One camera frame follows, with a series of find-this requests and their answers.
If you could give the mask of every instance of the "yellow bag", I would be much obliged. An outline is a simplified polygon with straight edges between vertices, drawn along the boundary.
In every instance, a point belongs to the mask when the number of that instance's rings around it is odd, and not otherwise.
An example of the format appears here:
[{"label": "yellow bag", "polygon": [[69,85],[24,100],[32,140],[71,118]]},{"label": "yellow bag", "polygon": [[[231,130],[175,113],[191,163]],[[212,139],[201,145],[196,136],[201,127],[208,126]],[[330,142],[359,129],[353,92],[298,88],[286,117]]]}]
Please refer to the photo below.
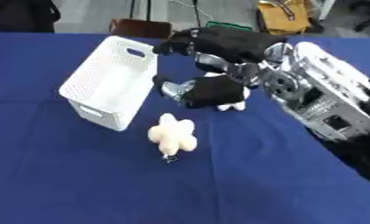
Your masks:
[{"label": "yellow bag", "polygon": [[295,20],[289,21],[281,7],[269,3],[258,4],[268,32],[275,35],[304,32],[310,26],[304,0],[286,1],[285,5],[295,14]]}]

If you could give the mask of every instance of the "white plastic basket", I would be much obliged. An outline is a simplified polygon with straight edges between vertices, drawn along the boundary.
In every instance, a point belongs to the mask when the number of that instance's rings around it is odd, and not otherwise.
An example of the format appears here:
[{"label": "white plastic basket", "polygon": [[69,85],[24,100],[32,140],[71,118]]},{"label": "white plastic basket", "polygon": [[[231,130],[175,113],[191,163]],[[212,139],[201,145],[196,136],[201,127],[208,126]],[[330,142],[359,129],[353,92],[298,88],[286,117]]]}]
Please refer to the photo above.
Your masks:
[{"label": "white plastic basket", "polygon": [[125,130],[153,87],[157,55],[152,46],[126,38],[106,38],[59,93],[77,113],[112,130]]}]

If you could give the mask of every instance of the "blue tablecloth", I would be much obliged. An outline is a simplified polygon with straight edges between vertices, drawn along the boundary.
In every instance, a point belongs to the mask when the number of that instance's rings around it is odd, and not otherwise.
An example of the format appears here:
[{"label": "blue tablecloth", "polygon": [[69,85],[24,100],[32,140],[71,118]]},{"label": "blue tablecloth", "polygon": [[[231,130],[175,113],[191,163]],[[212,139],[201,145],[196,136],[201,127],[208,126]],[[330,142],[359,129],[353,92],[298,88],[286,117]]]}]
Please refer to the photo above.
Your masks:
[{"label": "blue tablecloth", "polygon": [[[79,118],[58,89],[104,38],[0,34],[0,224],[370,224],[370,183],[262,91],[240,113],[153,91],[121,133]],[[370,75],[370,39],[299,40]],[[161,57],[159,72],[202,75],[181,56]],[[165,112],[197,126],[198,149],[173,164],[146,136]]]}]

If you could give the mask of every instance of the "robotic hand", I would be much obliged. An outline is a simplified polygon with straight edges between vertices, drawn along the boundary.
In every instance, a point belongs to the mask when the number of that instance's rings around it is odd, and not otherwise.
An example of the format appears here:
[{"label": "robotic hand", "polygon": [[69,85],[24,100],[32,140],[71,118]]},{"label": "robotic hand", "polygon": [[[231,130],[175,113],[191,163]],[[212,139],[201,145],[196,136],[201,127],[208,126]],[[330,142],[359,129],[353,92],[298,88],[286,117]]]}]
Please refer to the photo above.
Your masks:
[{"label": "robotic hand", "polygon": [[187,108],[243,100],[243,87],[262,88],[326,149],[370,180],[370,80],[317,45],[227,27],[190,29],[154,48],[193,56],[206,72],[179,85],[157,77],[160,92]]}]

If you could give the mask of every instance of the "basket handle hole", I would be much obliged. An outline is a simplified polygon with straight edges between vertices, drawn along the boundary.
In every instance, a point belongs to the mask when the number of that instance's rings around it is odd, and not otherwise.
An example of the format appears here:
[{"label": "basket handle hole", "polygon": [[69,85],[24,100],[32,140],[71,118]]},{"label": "basket handle hole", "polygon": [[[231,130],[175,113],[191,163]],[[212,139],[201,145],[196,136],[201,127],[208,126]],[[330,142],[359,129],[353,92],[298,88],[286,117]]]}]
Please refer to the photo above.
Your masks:
[{"label": "basket handle hole", "polygon": [[97,111],[95,111],[95,110],[93,110],[91,108],[86,108],[84,106],[80,106],[80,108],[82,110],[84,110],[85,112],[89,113],[90,115],[103,117],[103,115],[101,113],[99,113],[99,112],[97,112]]},{"label": "basket handle hole", "polygon": [[140,57],[140,58],[145,58],[145,54],[143,52],[140,52],[140,51],[137,51],[137,50],[134,50],[134,49],[131,49],[131,48],[128,48],[126,49],[128,51],[129,54],[133,54],[137,57]]}]

